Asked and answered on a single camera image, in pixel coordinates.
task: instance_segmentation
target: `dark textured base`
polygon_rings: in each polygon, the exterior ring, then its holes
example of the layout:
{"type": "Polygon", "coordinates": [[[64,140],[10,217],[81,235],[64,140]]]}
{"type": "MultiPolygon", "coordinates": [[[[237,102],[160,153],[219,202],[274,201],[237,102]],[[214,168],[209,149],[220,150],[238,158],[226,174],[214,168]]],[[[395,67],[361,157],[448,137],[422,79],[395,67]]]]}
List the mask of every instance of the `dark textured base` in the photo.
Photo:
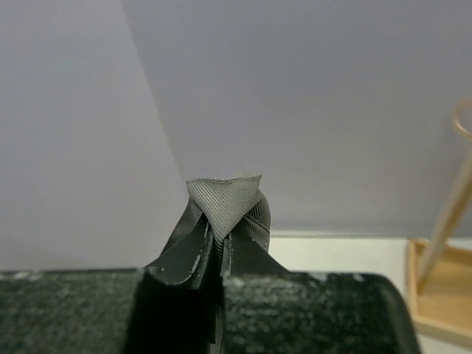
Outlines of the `dark textured base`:
{"type": "Polygon", "coordinates": [[[0,274],[0,353],[122,353],[142,270],[0,274]]]}
{"type": "Polygon", "coordinates": [[[0,273],[0,353],[208,353],[202,297],[142,269],[0,273]]]}
{"type": "Polygon", "coordinates": [[[227,276],[226,354],[418,354],[406,306],[374,274],[227,276]]]}

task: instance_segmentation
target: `wooden base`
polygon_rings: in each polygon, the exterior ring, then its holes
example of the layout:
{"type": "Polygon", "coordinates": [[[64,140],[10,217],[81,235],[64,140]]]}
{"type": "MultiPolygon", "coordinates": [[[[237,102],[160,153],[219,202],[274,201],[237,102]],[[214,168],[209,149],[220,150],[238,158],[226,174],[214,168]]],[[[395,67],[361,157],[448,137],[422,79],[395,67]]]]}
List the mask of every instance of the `wooden base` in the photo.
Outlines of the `wooden base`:
{"type": "Polygon", "coordinates": [[[420,294],[417,267],[425,241],[407,251],[408,305],[418,333],[472,348],[472,251],[446,246],[420,294]]]}

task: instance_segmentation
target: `gray wall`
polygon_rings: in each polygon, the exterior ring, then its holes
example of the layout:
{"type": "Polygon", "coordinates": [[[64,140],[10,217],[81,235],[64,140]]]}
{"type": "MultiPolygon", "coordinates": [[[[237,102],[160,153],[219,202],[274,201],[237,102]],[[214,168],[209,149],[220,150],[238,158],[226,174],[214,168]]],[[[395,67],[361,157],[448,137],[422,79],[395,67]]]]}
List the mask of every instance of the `gray wall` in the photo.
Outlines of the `gray wall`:
{"type": "Polygon", "coordinates": [[[119,1],[0,4],[0,268],[143,266],[186,203],[119,1]]]}
{"type": "Polygon", "coordinates": [[[183,178],[240,170],[263,173],[276,229],[426,235],[467,148],[447,116],[472,94],[471,13],[3,1],[0,268],[145,264],[183,178]]]}
{"type": "Polygon", "coordinates": [[[260,171],[278,229],[428,234],[467,148],[472,2],[124,9],[183,177],[260,171]]]}

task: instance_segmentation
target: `wooden rod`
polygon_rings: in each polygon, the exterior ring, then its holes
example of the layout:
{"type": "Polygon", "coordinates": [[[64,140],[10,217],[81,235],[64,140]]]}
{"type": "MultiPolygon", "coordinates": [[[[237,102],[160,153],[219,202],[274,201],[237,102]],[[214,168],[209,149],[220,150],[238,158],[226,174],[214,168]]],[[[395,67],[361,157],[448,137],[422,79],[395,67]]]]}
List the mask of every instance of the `wooden rod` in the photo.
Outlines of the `wooden rod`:
{"type": "Polygon", "coordinates": [[[459,174],[451,188],[447,203],[445,204],[440,218],[433,228],[430,242],[421,257],[418,266],[417,289],[421,292],[434,264],[441,256],[444,246],[452,236],[459,220],[464,213],[472,196],[472,148],[468,152],[459,174]]]}

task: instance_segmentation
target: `white surface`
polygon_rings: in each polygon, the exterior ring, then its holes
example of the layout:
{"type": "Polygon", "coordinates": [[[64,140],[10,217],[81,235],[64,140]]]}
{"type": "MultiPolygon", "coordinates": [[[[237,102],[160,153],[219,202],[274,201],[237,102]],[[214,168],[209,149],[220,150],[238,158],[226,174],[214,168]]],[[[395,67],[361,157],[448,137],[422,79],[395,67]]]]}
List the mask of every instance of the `white surface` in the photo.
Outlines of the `white surface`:
{"type": "MultiPolygon", "coordinates": [[[[472,240],[457,240],[455,246],[472,249],[472,240]]],[[[405,291],[404,239],[346,239],[273,237],[269,253],[292,271],[375,272],[385,275],[398,290],[405,291]]],[[[425,336],[420,336],[423,354],[472,353],[425,336]]]]}
{"type": "Polygon", "coordinates": [[[0,47],[0,268],[154,259],[187,194],[119,1],[2,1],[0,47]]]}
{"type": "Polygon", "coordinates": [[[429,233],[472,1],[123,2],[185,178],[260,171],[278,229],[429,233]]]}

